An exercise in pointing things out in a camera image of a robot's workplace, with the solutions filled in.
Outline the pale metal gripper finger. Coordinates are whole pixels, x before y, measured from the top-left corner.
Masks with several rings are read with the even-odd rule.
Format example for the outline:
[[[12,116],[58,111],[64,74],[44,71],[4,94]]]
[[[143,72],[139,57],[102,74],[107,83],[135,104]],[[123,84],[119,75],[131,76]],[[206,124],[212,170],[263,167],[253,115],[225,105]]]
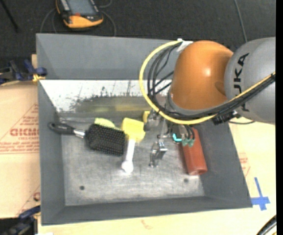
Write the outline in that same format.
[[[158,142],[158,149],[157,149],[157,160],[161,160],[164,154],[167,152],[167,148],[163,141]]]
[[[151,168],[157,167],[157,150],[158,150],[158,144],[155,142],[152,144],[151,149],[150,149],[150,162],[149,166]]]

